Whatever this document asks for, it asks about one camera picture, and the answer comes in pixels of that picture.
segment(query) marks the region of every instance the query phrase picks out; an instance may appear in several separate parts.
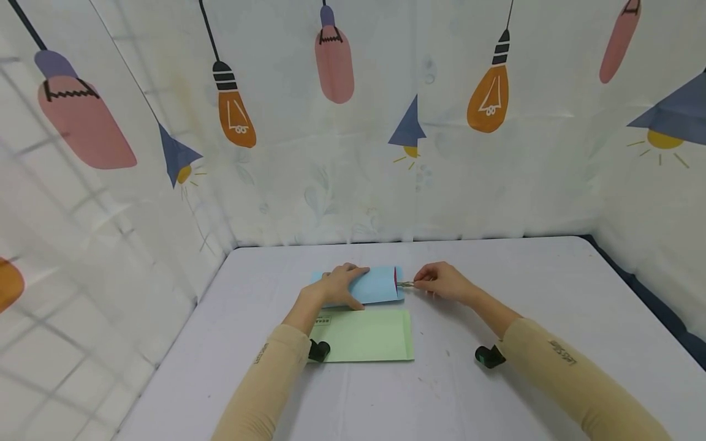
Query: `green envelope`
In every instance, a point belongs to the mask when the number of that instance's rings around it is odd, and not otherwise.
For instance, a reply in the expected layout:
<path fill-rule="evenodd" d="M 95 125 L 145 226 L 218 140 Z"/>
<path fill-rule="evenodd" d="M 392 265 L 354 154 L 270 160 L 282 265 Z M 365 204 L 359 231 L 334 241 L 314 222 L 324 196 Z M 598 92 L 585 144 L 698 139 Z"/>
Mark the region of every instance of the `green envelope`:
<path fill-rule="evenodd" d="M 324 310 L 311 338 L 331 346 L 324 363 L 414 360 L 407 310 Z"/>

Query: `white table surface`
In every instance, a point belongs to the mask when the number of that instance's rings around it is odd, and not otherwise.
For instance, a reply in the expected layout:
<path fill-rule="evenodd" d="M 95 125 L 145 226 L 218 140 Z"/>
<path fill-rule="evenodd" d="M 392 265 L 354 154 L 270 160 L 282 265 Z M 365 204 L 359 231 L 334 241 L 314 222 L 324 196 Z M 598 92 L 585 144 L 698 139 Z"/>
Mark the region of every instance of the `white table surface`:
<path fill-rule="evenodd" d="M 117 441 L 209 440 L 267 335 L 311 272 L 447 260 L 589 356 L 675 440 L 706 436 L 706 373 L 580 238 L 240 248 L 187 322 Z M 276 440 L 580 440 L 579 428 L 509 365 L 479 367 L 495 338 L 472 311 L 408 291 L 412 362 L 308 366 Z"/>

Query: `black clip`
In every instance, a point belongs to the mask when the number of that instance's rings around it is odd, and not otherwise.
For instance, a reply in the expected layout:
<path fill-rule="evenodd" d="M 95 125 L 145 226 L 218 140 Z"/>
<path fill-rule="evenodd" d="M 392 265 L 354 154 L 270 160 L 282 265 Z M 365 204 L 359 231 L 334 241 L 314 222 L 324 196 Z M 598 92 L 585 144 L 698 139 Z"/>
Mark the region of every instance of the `black clip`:
<path fill-rule="evenodd" d="M 309 359 L 323 363 L 326 356 L 331 352 L 331 346 L 326 342 L 316 343 L 314 340 L 309 340 L 311 342 L 311 348 L 309 349 Z"/>
<path fill-rule="evenodd" d="M 495 368 L 505 363 L 505 357 L 503 357 L 503 354 L 500 353 L 500 349 L 495 345 L 493 345 L 492 349 L 488 349 L 485 346 L 480 346 L 476 349 L 476 360 L 488 369 Z"/>

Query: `beige sleeve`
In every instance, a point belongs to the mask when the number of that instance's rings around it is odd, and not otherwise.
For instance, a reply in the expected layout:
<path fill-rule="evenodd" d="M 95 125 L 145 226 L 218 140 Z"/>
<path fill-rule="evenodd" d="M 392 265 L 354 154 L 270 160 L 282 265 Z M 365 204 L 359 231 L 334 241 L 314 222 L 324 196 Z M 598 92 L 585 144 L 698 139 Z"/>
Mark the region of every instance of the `beige sleeve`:
<path fill-rule="evenodd" d="M 310 347 L 303 332 L 277 326 L 230 399 L 211 441 L 271 440 Z"/>
<path fill-rule="evenodd" d="M 515 369 L 579 423 L 591 440 L 671 439 L 628 391 L 536 322 L 515 320 L 496 346 Z"/>

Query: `blue envelope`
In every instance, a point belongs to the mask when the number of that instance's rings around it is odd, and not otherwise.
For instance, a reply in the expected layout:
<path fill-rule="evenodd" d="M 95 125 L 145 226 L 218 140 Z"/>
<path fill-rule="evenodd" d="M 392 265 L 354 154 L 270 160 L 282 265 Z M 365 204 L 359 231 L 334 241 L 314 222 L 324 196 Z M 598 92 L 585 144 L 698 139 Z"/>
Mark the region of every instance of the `blue envelope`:
<path fill-rule="evenodd" d="M 311 274 L 311 283 L 321 279 L 323 271 Z M 368 274 L 351 283 L 350 291 L 360 303 L 380 303 L 404 300 L 405 293 L 397 288 L 397 280 L 402 279 L 402 268 L 400 267 L 372 267 Z M 324 308 L 331 308 L 340 305 L 325 305 Z"/>

